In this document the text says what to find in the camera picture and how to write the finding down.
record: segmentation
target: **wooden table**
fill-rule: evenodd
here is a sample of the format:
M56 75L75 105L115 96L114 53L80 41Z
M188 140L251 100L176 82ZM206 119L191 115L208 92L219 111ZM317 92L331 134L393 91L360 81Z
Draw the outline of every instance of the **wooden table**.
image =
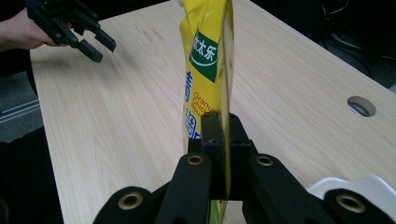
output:
M248 0L233 3L231 111L258 150L305 187L378 175L396 189L396 96ZM102 21L118 46L95 45L101 63L74 49L32 52L65 223L92 223L117 190L172 177L183 154L183 16L172 0ZM375 114L353 113L352 96ZM243 223L239 210L229 206L226 222Z

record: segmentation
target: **robotic arm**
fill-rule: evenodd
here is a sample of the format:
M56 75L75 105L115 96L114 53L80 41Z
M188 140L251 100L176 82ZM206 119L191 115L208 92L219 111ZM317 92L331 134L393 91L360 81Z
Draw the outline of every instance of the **robotic arm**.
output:
M92 61L99 63L103 54L85 39L78 38L70 31L66 21L79 35L85 30L96 34L95 38L111 51L116 41L105 33L98 23L98 16L78 0L26 0L28 17L33 20L57 45L68 45L78 49Z

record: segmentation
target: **snack bag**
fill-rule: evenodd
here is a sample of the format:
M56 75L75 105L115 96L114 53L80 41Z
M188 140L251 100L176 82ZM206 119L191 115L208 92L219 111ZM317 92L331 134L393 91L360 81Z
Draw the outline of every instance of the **snack bag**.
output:
M232 0L183 0L186 16L180 32L186 59L184 151L200 138L201 116L217 110L224 132L226 192L230 192L230 95L233 81ZM226 202L211 204L210 223L221 223Z

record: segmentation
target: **white object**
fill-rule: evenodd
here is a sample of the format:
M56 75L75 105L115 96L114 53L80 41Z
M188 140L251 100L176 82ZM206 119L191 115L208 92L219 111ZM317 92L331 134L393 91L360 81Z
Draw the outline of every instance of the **white object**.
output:
M396 191L376 175L352 181L327 177L306 190L323 200L325 193L331 189L349 189L359 193L396 221Z

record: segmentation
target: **yellow plastic bag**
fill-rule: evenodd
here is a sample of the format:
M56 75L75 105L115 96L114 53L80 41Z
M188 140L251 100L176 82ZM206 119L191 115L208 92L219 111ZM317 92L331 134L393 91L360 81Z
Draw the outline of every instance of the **yellow plastic bag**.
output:
M184 99L184 149L188 140L201 136L201 119L217 110L224 132L226 192L230 192L229 112L233 81L232 0L183 0L186 16L180 32L186 59ZM211 223L222 221L226 203L212 202Z

